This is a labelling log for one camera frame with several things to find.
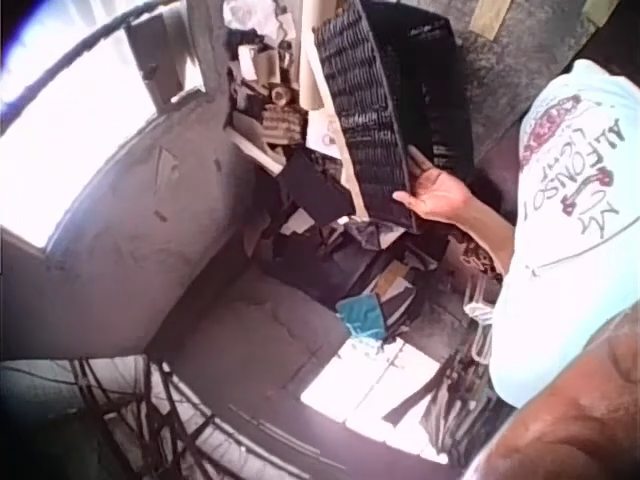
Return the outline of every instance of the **man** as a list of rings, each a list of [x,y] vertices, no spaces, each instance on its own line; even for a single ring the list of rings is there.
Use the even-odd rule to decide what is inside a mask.
[[[514,229],[415,149],[394,198],[505,274],[489,365],[520,410],[466,479],[640,478],[640,91],[579,60],[525,117]]]

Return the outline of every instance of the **wall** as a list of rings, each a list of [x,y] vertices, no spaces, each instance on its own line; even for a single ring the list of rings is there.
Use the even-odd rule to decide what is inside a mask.
[[[143,350],[243,220],[254,171],[222,133],[226,112],[226,96],[192,92],[138,132],[45,258],[3,237],[2,358]]]

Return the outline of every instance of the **black plastic crate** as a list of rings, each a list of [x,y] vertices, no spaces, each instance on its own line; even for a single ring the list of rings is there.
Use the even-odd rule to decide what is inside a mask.
[[[407,5],[348,0],[315,38],[370,216],[416,232],[415,215],[391,198],[410,188],[407,146],[463,180],[473,168],[449,21]]]

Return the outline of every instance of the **cable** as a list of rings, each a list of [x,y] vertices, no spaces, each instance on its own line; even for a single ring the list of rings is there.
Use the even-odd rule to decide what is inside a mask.
[[[35,373],[35,372],[30,372],[29,370],[23,370],[22,368],[18,368],[18,367],[12,367],[10,365],[2,365],[0,367],[0,369],[2,370],[9,370],[11,372],[15,372],[15,373],[21,373],[23,375],[27,375],[29,377],[33,377],[33,378],[37,378],[38,380],[44,380],[45,382],[50,382],[50,383],[57,383],[60,385],[68,385],[70,387],[77,387],[78,384],[75,381],[71,381],[71,380],[62,380],[61,378],[52,378],[52,377],[47,377],[45,375],[40,375],[39,373]],[[91,388],[100,388],[97,385],[91,384],[91,383],[86,383],[87,387],[91,387]],[[134,392],[121,392],[118,390],[107,390],[109,393],[113,393],[115,395],[129,395],[129,396],[137,396],[138,394],[134,393]]]
[[[31,85],[28,85],[12,102],[4,104],[0,111],[0,137],[13,125],[24,110],[40,95],[40,93],[65,69],[82,55],[93,49],[102,40],[125,27],[138,18],[153,12],[159,7],[169,5],[177,0],[150,0],[135,6],[114,17],[98,27],[89,35],[76,43],[71,50],[62,55],[51,67],[44,71]]]

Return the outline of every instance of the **cardboard tube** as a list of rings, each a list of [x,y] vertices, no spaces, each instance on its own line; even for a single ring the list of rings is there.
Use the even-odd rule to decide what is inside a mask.
[[[336,13],[338,0],[303,0],[302,1],[302,31],[300,38],[305,44],[306,37],[313,37],[313,27],[319,26]],[[322,108],[322,97],[318,91],[316,80],[309,64],[307,52],[300,49],[300,106],[305,110]]]

